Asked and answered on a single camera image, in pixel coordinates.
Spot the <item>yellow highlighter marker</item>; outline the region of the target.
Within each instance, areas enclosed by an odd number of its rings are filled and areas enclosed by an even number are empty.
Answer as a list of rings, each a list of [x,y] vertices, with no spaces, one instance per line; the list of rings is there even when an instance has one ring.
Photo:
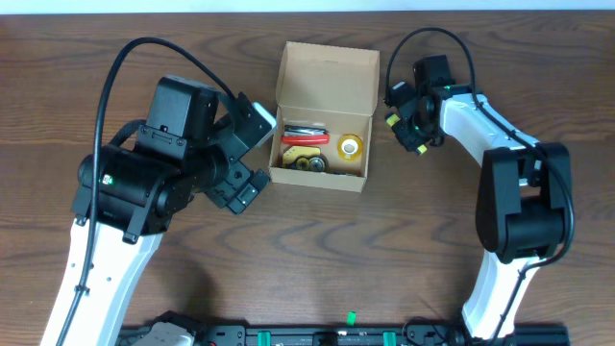
[[[385,118],[386,123],[393,131],[398,142],[408,152],[422,156],[428,150],[426,143],[429,141],[429,138],[421,134],[412,120],[412,117],[405,119],[393,112]]]

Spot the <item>brown cardboard box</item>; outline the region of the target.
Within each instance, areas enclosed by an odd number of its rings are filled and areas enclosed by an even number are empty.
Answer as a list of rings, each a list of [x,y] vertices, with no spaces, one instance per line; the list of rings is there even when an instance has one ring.
[[[303,185],[360,192],[368,176],[372,118],[378,104],[380,53],[329,45],[289,41],[283,50],[276,88],[278,129],[269,159],[271,179],[277,184]],[[321,149],[325,172],[288,169],[282,164],[285,125],[325,129],[328,144]],[[337,154],[341,136],[359,136],[363,151],[357,161]],[[351,176],[333,175],[343,171]]]

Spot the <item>clear adhesive tape roll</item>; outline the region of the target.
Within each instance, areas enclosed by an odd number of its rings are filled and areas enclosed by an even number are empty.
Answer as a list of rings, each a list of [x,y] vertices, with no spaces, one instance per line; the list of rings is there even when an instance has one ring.
[[[343,161],[357,161],[363,151],[363,142],[359,136],[346,134],[337,142],[337,154]]]

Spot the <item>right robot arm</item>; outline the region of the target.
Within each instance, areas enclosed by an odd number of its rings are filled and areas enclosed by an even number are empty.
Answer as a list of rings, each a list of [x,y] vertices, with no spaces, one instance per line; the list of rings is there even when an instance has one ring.
[[[479,90],[459,84],[444,55],[413,65],[414,82],[388,86],[385,118],[408,152],[424,154],[445,137],[480,165],[476,229],[480,272],[453,324],[410,322],[412,345],[567,345],[562,325],[518,325],[515,313],[538,263],[566,239],[570,156],[559,143],[519,132]]]

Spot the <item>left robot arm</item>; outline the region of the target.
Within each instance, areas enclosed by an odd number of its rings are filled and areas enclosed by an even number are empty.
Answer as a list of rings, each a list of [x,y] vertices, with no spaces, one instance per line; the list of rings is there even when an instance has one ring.
[[[212,86],[162,77],[147,120],[126,124],[103,146],[96,199],[93,157],[79,167],[68,261],[42,344],[111,345],[173,215],[198,193],[242,213],[269,178],[241,159],[276,127],[244,94],[230,99]]]

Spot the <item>correction tape dispenser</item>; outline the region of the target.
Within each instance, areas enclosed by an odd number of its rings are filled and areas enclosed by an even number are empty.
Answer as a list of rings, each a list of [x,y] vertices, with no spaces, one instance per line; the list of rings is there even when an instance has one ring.
[[[322,156],[301,156],[286,166],[288,169],[321,173],[327,169],[327,162]]]

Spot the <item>yellow sticky note pad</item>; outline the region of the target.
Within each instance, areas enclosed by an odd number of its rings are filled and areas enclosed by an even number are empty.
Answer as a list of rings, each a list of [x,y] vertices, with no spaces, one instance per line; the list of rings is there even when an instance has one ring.
[[[299,158],[310,159],[314,156],[320,156],[321,149],[313,146],[289,146],[283,152],[282,164],[283,166],[289,166]]]

